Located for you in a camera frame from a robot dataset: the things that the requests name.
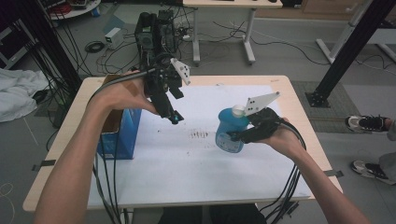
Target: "sneaker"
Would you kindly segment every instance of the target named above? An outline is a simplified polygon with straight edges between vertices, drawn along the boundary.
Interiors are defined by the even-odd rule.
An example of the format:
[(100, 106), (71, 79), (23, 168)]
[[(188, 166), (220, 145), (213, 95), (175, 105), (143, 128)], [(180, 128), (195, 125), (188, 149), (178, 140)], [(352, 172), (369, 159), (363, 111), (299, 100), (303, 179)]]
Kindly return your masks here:
[(352, 132), (387, 132), (384, 117), (353, 115), (346, 118), (346, 126)]
[(396, 185), (396, 181), (389, 180), (381, 167), (379, 167), (379, 164), (365, 163), (364, 161), (353, 161), (350, 166), (352, 170), (359, 175), (375, 178), (389, 185)]

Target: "cardboard box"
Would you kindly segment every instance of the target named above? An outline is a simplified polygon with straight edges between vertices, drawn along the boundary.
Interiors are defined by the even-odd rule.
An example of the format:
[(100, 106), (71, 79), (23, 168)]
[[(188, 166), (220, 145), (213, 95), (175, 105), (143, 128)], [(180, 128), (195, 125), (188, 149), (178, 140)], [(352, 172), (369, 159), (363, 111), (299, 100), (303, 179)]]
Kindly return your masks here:
[[(118, 75), (109, 75), (104, 83)], [(96, 151), (107, 160), (131, 160), (134, 155), (141, 109), (113, 110), (102, 129)]]

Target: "white paper sheet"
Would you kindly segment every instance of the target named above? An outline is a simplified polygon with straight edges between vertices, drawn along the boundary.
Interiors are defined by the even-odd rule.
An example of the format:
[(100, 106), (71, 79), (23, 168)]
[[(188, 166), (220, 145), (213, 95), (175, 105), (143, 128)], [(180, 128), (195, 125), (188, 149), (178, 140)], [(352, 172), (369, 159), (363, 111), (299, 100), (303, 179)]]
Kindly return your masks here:
[[(247, 144), (229, 153), (215, 144), (220, 110), (245, 105), (248, 97), (271, 93), (269, 86), (183, 87), (184, 98), (169, 99), (185, 120), (172, 125), (147, 111), (142, 113), (134, 159), (117, 161), (120, 205), (161, 206), (259, 202), (277, 198), (290, 175), (292, 161), (264, 144)], [(269, 107), (281, 116), (275, 102)], [(112, 174), (113, 161), (107, 162)], [(100, 166), (102, 185), (103, 166)], [(92, 179), (89, 206), (102, 202)], [(310, 189), (300, 178), (294, 197)]]

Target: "human hand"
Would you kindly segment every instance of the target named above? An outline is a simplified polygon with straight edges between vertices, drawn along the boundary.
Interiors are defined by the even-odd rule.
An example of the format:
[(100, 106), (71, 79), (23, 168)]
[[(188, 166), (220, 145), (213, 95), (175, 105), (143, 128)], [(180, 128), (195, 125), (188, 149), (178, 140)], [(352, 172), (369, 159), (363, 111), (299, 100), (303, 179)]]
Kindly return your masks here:
[(257, 143), (267, 144), (292, 160), (301, 150), (304, 151), (297, 136), (282, 126), (279, 126), (271, 137), (257, 141)]
[[(127, 72), (124, 75), (136, 72), (139, 71)], [(102, 105), (110, 109), (141, 108), (158, 114), (145, 94), (142, 77), (110, 85), (99, 91), (92, 99), (100, 100)]]

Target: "table leg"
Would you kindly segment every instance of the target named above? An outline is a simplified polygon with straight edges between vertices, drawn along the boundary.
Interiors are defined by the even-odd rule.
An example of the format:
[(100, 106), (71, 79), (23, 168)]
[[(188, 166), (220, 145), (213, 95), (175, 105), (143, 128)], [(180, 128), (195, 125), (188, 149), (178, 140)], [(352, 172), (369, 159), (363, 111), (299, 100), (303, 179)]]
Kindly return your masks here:
[(245, 46), (245, 50), (247, 52), (247, 59), (250, 64), (253, 64), (256, 62), (256, 59), (254, 58), (253, 50), (251, 49), (250, 41), (249, 41), (250, 35), (251, 35), (251, 30), (253, 28), (253, 21), (254, 21), (255, 14), (256, 14), (256, 8), (252, 8), (248, 15), (247, 33), (244, 36), (244, 46)]
[(193, 61), (195, 65), (198, 67), (199, 62), (201, 61), (200, 53), (199, 53), (199, 37), (198, 37), (198, 8), (194, 9), (193, 16), (194, 16), (194, 32), (192, 34), (192, 54), (193, 54)]

